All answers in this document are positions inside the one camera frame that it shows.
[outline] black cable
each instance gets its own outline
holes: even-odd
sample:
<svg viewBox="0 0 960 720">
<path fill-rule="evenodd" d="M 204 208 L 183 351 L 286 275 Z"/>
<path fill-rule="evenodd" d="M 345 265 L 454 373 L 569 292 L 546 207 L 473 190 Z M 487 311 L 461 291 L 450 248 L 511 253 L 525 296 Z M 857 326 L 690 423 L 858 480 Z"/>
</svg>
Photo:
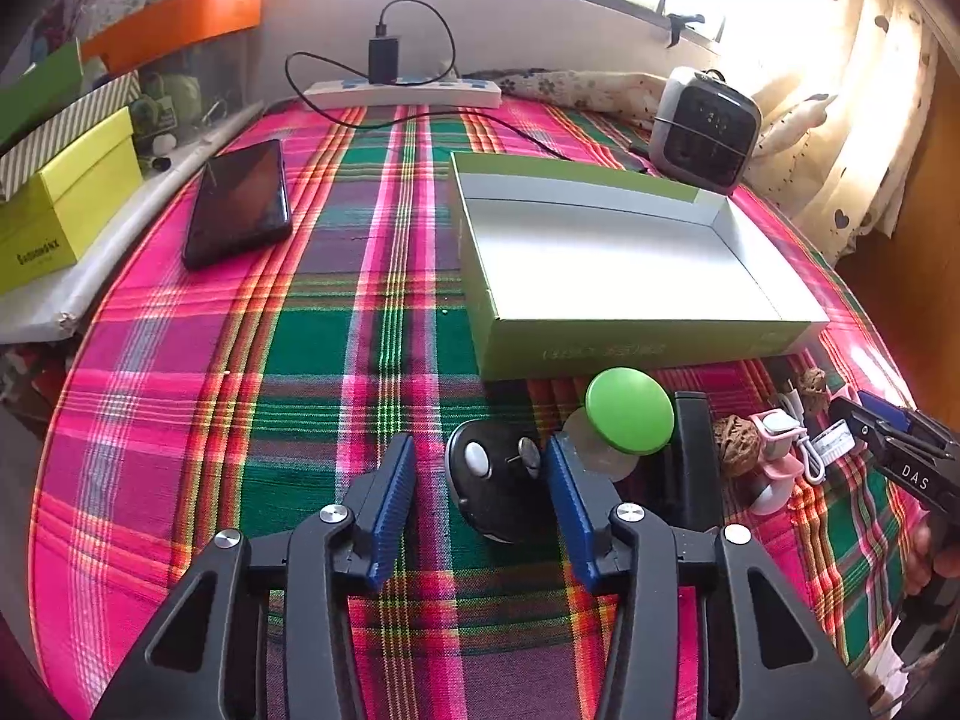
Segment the black cable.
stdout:
<svg viewBox="0 0 960 720">
<path fill-rule="evenodd" d="M 433 79 L 429 79 L 426 81 L 406 81 L 405 83 L 397 82 L 396 84 L 394 84 L 394 86 L 425 86 L 426 84 L 434 83 L 436 81 L 445 79 L 447 76 L 450 75 L 450 73 L 453 71 L 454 66 L 457 64 L 457 43 L 453 39 L 453 32 L 450 31 L 450 25 L 446 22 L 446 19 L 443 18 L 443 16 L 440 15 L 440 11 L 437 10 L 433 5 L 429 4 L 429 2 L 424 2 L 423 0 L 390 0 L 389 2 L 387 2 L 387 4 L 383 6 L 383 10 L 380 11 L 380 19 L 376 24 L 376 34 L 377 35 L 386 34 L 387 25 L 383 23 L 383 17 L 387 14 L 387 8 L 389 8 L 391 5 L 396 5 L 398 2 L 415 2 L 417 5 L 423 5 L 426 8 L 430 8 L 430 10 L 432 10 L 434 14 L 437 16 L 437 18 L 440 19 L 440 23 L 443 25 L 443 28 L 446 30 L 446 36 L 448 36 L 450 40 L 450 64 L 448 65 L 446 70 L 444 70 L 438 76 L 434 76 Z"/>
<path fill-rule="evenodd" d="M 411 122 L 413 119 L 427 119 L 435 116 L 450 116 L 451 114 L 457 114 L 460 112 L 458 108 L 454 108 L 453 110 L 450 110 L 450 111 L 426 111 L 424 113 L 415 113 L 415 114 L 411 114 L 410 116 L 403 116 L 403 117 L 400 117 L 399 119 L 391 119 L 389 122 L 380 122 L 379 124 L 352 124 L 351 122 L 344 122 L 342 119 L 337 119 L 335 116 L 331 116 L 330 114 L 328 114 L 328 112 L 326 112 L 322 108 L 318 108 L 314 103 L 312 103 L 310 98 L 307 98 L 307 95 L 304 95 L 304 92 L 301 91 L 299 86 L 296 85 L 296 82 L 294 81 L 293 76 L 291 76 L 290 74 L 290 60 L 293 59 L 295 56 L 309 56 L 311 59 L 316 59 L 316 60 L 319 60 L 320 62 L 328 62 L 330 64 L 349 70 L 351 73 L 358 74 L 359 76 L 361 76 L 362 74 L 357 73 L 357 71 L 355 71 L 354 69 L 349 68 L 347 65 L 341 64 L 340 62 L 337 62 L 333 59 L 327 59 L 325 56 L 316 55 L 315 53 L 310 53 L 310 52 L 293 52 L 291 53 L 291 55 L 288 55 L 286 60 L 284 60 L 283 62 L 283 74 L 287 77 L 287 83 L 290 84 L 290 88 L 294 90 L 294 93 L 296 94 L 296 96 L 300 98 L 301 101 L 308 108 L 310 108 L 310 110 L 314 111 L 315 113 L 319 113 L 325 119 L 329 119 L 330 122 L 334 122 L 334 124 L 339 124 L 341 127 L 349 127 L 350 129 L 359 129 L 359 130 L 384 129 L 386 127 L 392 127 L 394 124 L 403 124 L 404 122 Z M 546 143 L 543 143 L 542 141 L 537 140 L 533 135 L 528 135 L 522 129 L 519 129 L 518 127 L 514 127 L 512 124 L 510 124 L 510 122 L 504 122 L 503 119 L 498 119 L 498 117 L 492 116 L 491 114 L 484 113 L 482 111 L 469 111 L 469 114 L 471 114 L 472 116 L 479 116 L 481 119 L 489 119 L 492 122 L 496 122 L 497 124 L 500 124 L 503 127 L 506 127 L 511 132 L 515 132 L 517 133 L 517 135 L 520 135 L 521 138 L 526 138 L 526 140 L 530 141 L 531 143 L 535 143 L 537 146 L 542 148 L 548 154 L 557 157 L 557 159 L 562 159 L 565 162 L 573 161 L 568 156 L 565 156 L 562 153 L 560 153 L 560 151 L 556 151 L 555 148 L 551 148 L 550 146 L 547 146 Z"/>
<path fill-rule="evenodd" d="M 326 56 L 320 56 L 318 53 L 293 52 L 291 55 L 289 55 L 289 56 L 287 57 L 287 63 L 289 64 L 290 60 L 293 59 L 295 56 L 309 56 L 311 59 L 315 59 L 315 60 L 317 60 L 317 61 L 319 61 L 319 62 L 326 62 L 326 64 L 328 64 L 328 65 L 333 65 L 333 66 L 338 67 L 338 68 L 342 68 L 342 69 L 346 70 L 348 73 L 354 74 L 354 76 L 360 76 L 362 79 L 369 80 L 369 79 L 367 78 L 367 74 L 366 74 L 366 73 L 362 73 L 362 72 L 359 71 L 359 70 L 354 70 L 351 66 L 349 66 L 349 65 L 344 65 L 343 62 L 338 62 L 336 59 L 330 59 L 330 58 L 328 58 L 328 57 L 326 57 Z M 287 80 L 288 80 L 288 81 L 290 80 L 290 74 L 287 74 Z"/>
</svg>

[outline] white wall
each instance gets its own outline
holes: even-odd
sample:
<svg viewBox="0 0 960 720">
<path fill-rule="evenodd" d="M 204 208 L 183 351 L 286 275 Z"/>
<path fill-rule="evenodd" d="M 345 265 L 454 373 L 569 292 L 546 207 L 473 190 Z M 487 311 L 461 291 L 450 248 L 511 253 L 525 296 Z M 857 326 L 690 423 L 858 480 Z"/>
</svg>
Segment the white wall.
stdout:
<svg viewBox="0 0 960 720">
<path fill-rule="evenodd" d="M 264 0 L 263 22 L 251 35 L 251 98 L 267 105 L 292 95 L 283 60 L 308 50 L 367 69 L 367 41 L 390 0 Z M 543 67 L 551 70 L 645 71 L 668 76 L 679 65 L 716 65 L 712 52 L 686 39 L 673 49 L 667 30 L 583 0 L 424 0 L 443 13 L 457 41 L 461 73 Z M 397 4 L 386 19 L 401 36 L 400 72 L 438 73 L 449 61 L 448 38 L 421 6 Z M 333 66 L 299 57 L 301 88 L 348 77 Z"/>
</svg>

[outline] curtain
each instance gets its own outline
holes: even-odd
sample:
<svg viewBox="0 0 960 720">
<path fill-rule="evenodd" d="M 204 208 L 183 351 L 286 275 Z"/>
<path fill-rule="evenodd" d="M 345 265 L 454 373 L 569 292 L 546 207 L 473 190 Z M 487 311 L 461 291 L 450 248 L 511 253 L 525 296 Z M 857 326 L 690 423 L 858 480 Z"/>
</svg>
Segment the curtain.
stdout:
<svg viewBox="0 0 960 720">
<path fill-rule="evenodd" d="M 747 184 L 831 263 L 859 235 L 891 234 L 936 69 L 917 4 L 759 0 L 731 25 L 728 78 L 764 116 Z"/>
</svg>

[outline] blue gripper pad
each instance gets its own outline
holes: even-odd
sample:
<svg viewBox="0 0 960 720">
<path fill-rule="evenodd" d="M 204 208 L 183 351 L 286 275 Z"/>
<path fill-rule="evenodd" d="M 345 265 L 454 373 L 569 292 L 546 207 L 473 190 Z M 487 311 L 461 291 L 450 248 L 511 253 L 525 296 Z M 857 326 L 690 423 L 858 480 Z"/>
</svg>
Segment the blue gripper pad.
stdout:
<svg viewBox="0 0 960 720">
<path fill-rule="evenodd" d="M 368 590 L 380 591 L 394 573 L 415 485 L 413 437 L 397 433 L 378 469 L 358 478 L 344 495 L 355 515 L 347 573 L 364 580 Z"/>
<path fill-rule="evenodd" d="M 857 396 L 860 398 L 863 408 L 875 413 L 891 427 L 904 433 L 910 430 L 910 420 L 906 418 L 906 414 L 899 406 L 894 406 L 893 403 L 888 403 L 883 398 L 865 391 L 865 389 L 858 391 Z"/>
<path fill-rule="evenodd" d="M 573 442 L 555 433 L 544 452 L 544 473 L 573 575 L 590 593 L 602 594 L 611 573 L 610 512 L 621 503 L 613 482 L 584 469 Z"/>
</svg>

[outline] plaid tablecloth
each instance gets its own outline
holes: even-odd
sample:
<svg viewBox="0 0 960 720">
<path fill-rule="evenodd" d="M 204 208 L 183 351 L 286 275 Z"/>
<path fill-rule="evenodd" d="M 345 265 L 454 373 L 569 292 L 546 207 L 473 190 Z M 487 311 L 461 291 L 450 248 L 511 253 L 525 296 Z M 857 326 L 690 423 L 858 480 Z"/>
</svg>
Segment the plaid tablecloth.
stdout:
<svg viewBox="0 0 960 720">
<path fill-rule="evenodd" d="M 344 113 L 378 121 L 406 109 Z M 498 115 L 574 159 L 635 166 L 635 132 L 591 115 L 505 100 Z M 557 429 L 584 380 L 483 384 L 445 207 L 450 149 L 538 154 L 470 113 L 357 133 L 291 105 L 233 144 L 283 141 L 294 233 L 188 274 L 179 252 L 196 182 L 133 255 L 71 371 L 45 447 L 32 516 L 32 625 L 43 675 L 85 720 L 169 587 L 220 528 L 259 536 L 298 524 L 416 440 L 418 486 L 397 576 L 352 603 L 360 683 L 374 720 L 592 718 L 616 600 L 574 583 L 558 544 L 477 536 L 449 500 L 443 444 L 496 416 Z M 774 212 L 736 203 L 795 266 L 832 323 L 805 355 L 666 370 L 707 391 L 714 418 L 761 410 L 775 368 L 812 364 L 887 398 L 908 397 L 839 278 Z M 916 503 L 838 461 L 819 488 L 752 520 L 845 661 L 864 664 L 901 590 Z M 282 706 L 280 598 L 272 620 L 272 717 Z M 692 717 L 696 619 L 682 597 L 678 717 Z"/>
</svg>

